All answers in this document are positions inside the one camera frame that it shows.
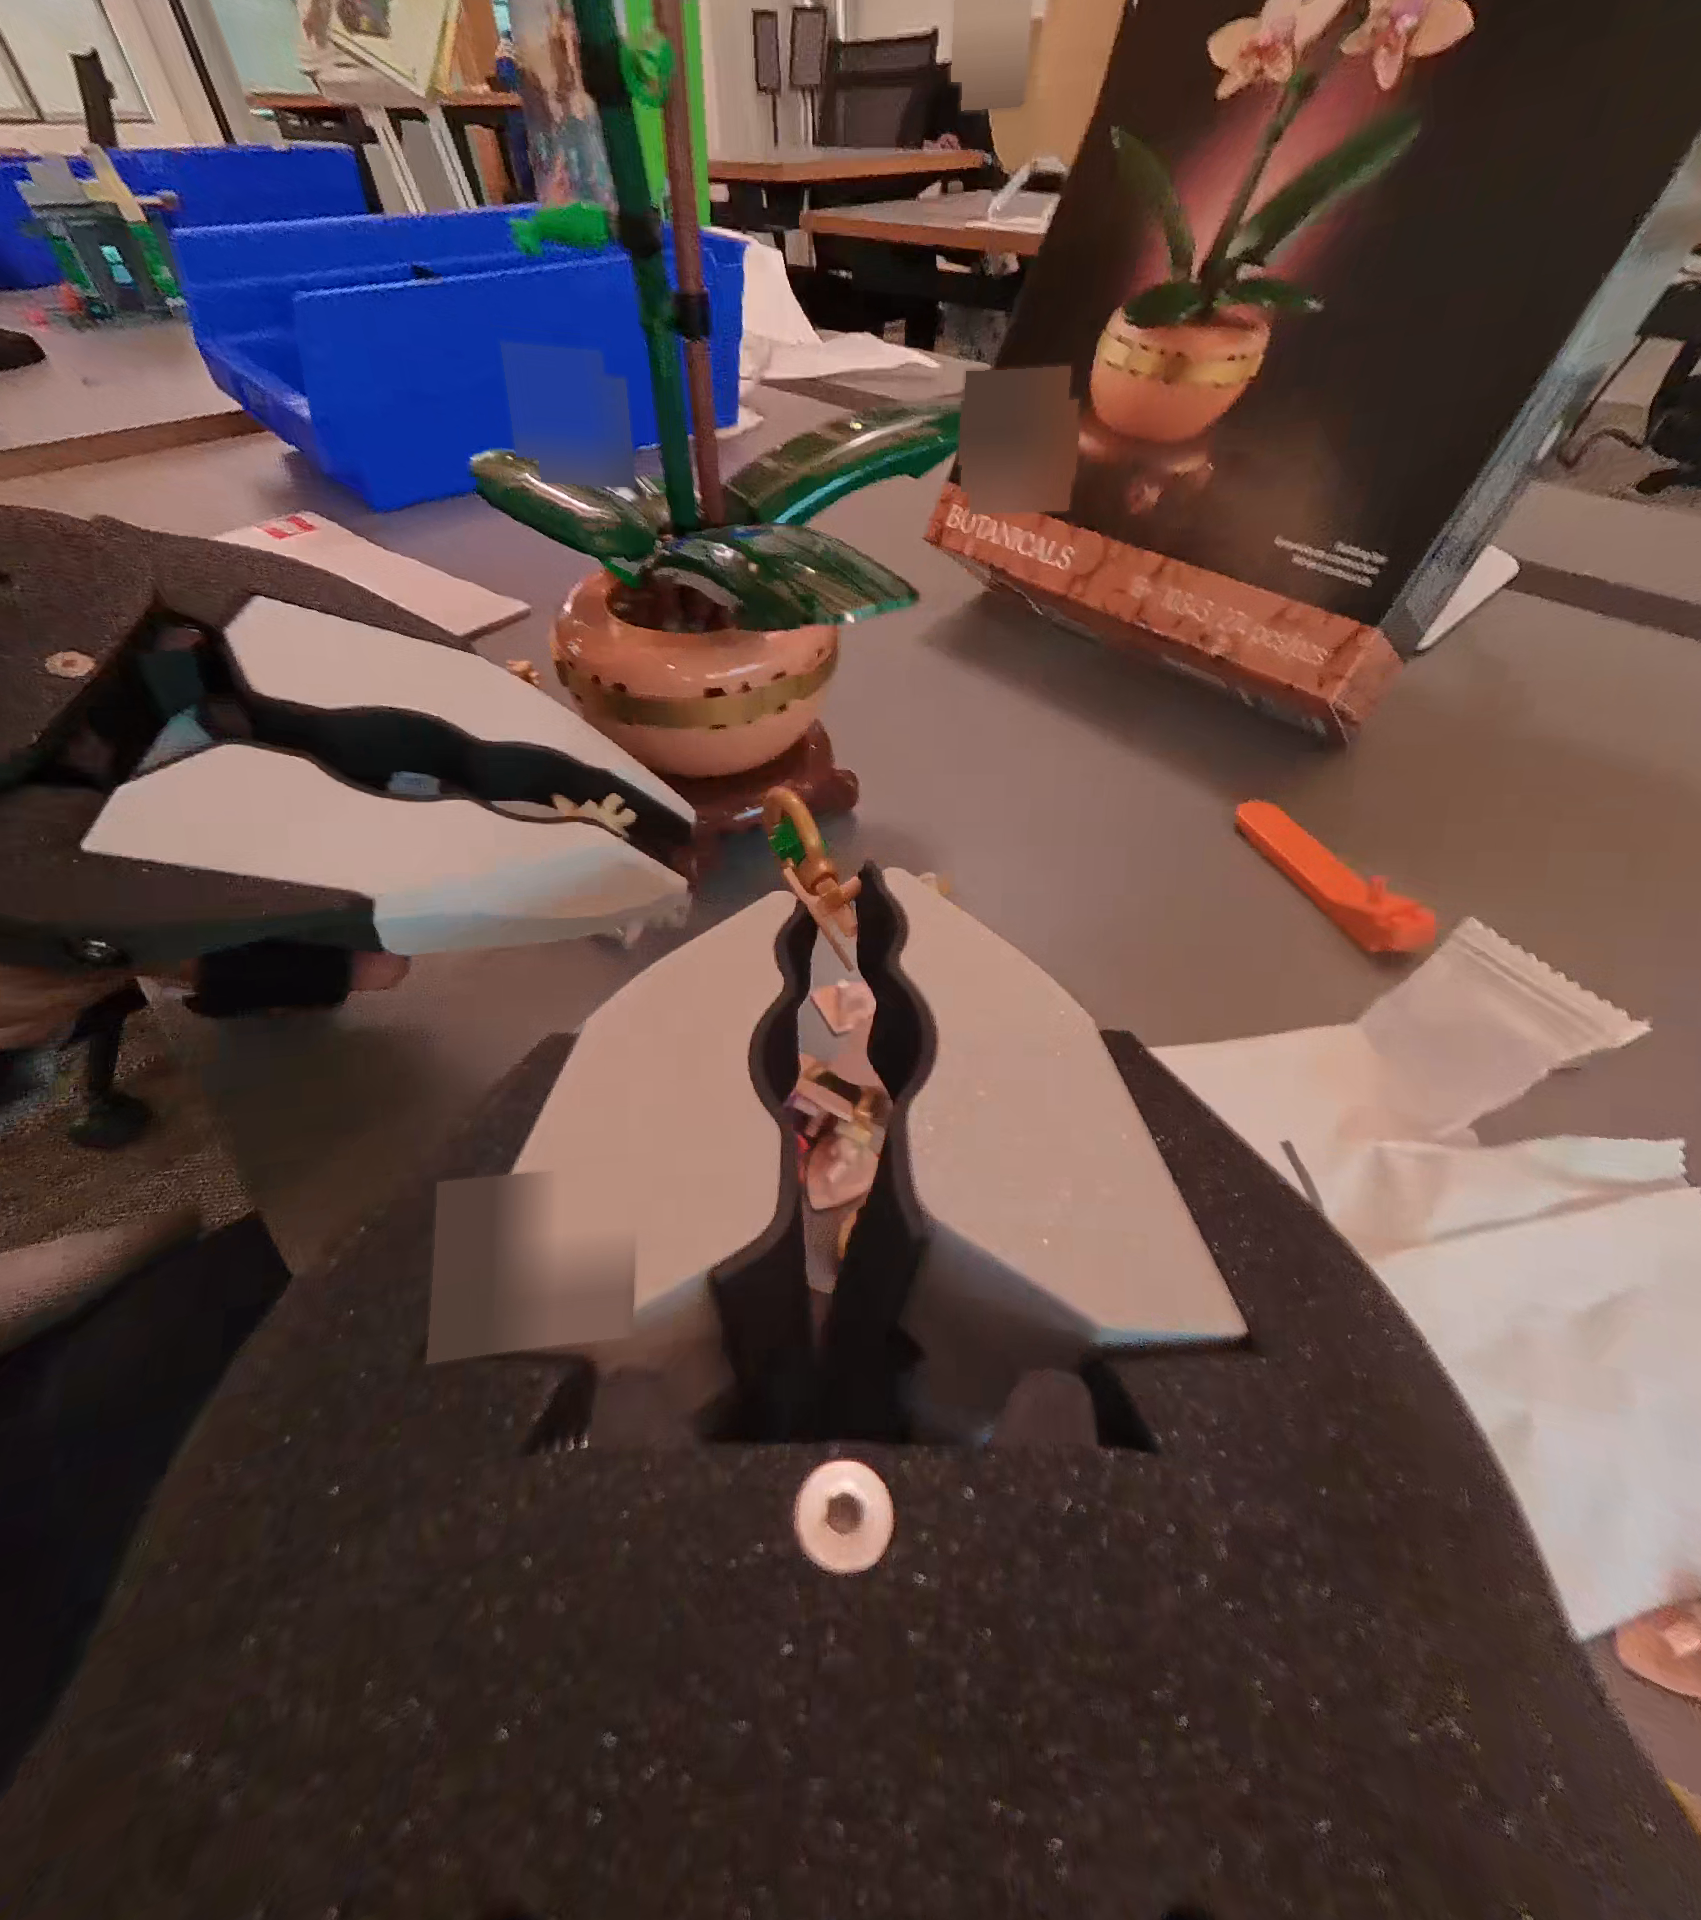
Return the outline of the black orchid product box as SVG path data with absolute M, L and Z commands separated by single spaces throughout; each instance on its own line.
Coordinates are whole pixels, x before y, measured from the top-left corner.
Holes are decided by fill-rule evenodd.
M 924 538 L 1346 742 L 1698 237 L 1701 2 L 1129 5 L 996 363 L 1070 501 Z

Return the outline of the small brick building model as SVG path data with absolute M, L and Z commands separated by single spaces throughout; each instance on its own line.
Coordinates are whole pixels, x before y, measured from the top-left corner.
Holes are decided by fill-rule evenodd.
M 85 151 L 90 173 L 72 173 L 67 156 L 40 156 L 18 185 L 25 233 L 51 253 L 67 325 L 177 323 L 188 312 L 175 270 L 171 190 L 142 194 L 102 149 Z

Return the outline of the wooden table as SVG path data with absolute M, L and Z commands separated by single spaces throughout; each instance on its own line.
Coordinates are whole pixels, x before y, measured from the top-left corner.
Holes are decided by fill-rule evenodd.
M 747 156 L 710 156 L 707 179 L 724 187 L 820 187 L 876 181 L 975 176 L 993 156 L 966 149 L 786 149 Z
M 1058 194 L 964 190 L 861 205 L 812 205 L 801 229 L 812 237 L 910 248 L 942 257 L 1031 260 L 1049 235 Z

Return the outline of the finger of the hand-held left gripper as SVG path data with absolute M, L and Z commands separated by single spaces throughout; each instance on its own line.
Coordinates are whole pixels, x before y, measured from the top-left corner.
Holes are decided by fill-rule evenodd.
M 480 805 L 617 803 L 626 839 L 671 871 L 692 867 L 695 811 L 559 699 L 433 640 L 250 599 L 222 632 L 250 739 L 380 791 L 436 780 Z
M 245 742 L 124 782 L 81 851 L 353 894 L 399 956 L 629 937 L 690 903 L 681 876 L 603 826 L 369 794 Z

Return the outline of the picture display board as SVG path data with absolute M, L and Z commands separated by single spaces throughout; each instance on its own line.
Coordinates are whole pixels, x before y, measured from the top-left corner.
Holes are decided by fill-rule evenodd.
M 450 72 L 457 2 L 297 2 L 297 70 L 338 103 L 405 104 L 436 96 Z

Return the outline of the pink beige brick orchid flower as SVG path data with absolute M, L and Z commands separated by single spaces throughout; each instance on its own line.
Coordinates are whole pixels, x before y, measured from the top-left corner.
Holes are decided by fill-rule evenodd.
M 874 992 L 862 980 L 854 951 L 859 933 L 856 876 L 841 876 L 808 805 L 787 787 L 763 798 L 763 829 L 772 859 L 817 935 L 847 976 L 808 992 L 828 1034 L 842 1043 L 825 1061 L 799 1054 L 799 1076 L 786 1098 L 799 1136 L 799 1166 L 807 1205 L 835 1225 L 832 1266 L 848 1256 L 879 1172 L 891 1116 L 891 1094 L 868 1065 L 862 1045 L 876 1013 Z

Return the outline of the brick orchid plant model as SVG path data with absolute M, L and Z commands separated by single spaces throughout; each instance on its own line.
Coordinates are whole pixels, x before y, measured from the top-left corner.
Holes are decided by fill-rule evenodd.
M 817 532 L 814 517 L 949 460 L 958 402 L 844 412 L 724 479 L 685 85 L 674 75 L 680 8 L 657 5 L 637 41 L 624 36 L 616 5 L 557 13 L 608 189 L 598 202 L 515 221 L 515 237 L 532 254 L 570 244 L 624 260 L 662 477 L 585 484 L 504 449 L 473 454 L 470 472 L 489 509 L 593 562 L 554 620 L 556 681 L 616 746 L 685 780 L 690 859 L 760 825 L 779 856 L 801 855 L 817 873 L 814 808 L 859 798 L 817 719 L 842 631 L 910 609 L 917 591 Z

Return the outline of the orchid instruction booklet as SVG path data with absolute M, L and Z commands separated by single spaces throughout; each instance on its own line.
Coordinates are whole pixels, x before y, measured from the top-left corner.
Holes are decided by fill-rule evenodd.
M 517 599 L 405 559 L 308 510 L 238 526 L 216 541 L 322 570 L 457 640 L 493 635 L 529 613 Z

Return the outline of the orange brick separator tool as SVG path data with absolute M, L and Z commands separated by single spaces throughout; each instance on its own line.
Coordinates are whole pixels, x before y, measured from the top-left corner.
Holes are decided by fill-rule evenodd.
M 1439 940 L 1437 914 L 1394 892 L 1380 876 L 1363 876 L 1323 847 L 1290 814 L 1266 801 L 1237 806 L 1234 826 L 1284 881 L 1370 956 L 1410 956 Z

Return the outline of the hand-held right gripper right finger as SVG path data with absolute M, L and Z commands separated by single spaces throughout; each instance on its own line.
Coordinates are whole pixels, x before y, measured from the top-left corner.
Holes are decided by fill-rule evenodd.
M 862 871 L 891 1098 L 823 1318 L 823 1420 L 977 1442 L 1033 1374 L 1232 1349 L 1247 1321 L 1092 1016 L 904 871 Z

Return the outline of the person's dark trousers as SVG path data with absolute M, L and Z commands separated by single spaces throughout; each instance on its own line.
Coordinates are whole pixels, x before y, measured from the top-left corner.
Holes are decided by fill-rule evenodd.
M 157 1482 L 285 1282 L 248 1214 L 0 1354 L 0 1792 L 81 1660 Z

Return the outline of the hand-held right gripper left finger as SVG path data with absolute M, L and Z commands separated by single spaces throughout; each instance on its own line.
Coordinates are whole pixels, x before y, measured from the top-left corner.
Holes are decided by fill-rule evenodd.
M 573 1034 L 517 1157 L 517 1336 L 654 1376 L 701 1433 L 746 1428 L 812 1356 L 786 1100 L 817 926 L 750 905 Z

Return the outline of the empty white plastic bags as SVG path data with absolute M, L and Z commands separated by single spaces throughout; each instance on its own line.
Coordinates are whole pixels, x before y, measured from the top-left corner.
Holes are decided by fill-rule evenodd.
M 1482 1428 L 1577 1637 L 1701 1599 L 1701 1189 L 1683 1143 L 1377 1145 L 1335 1220 Z

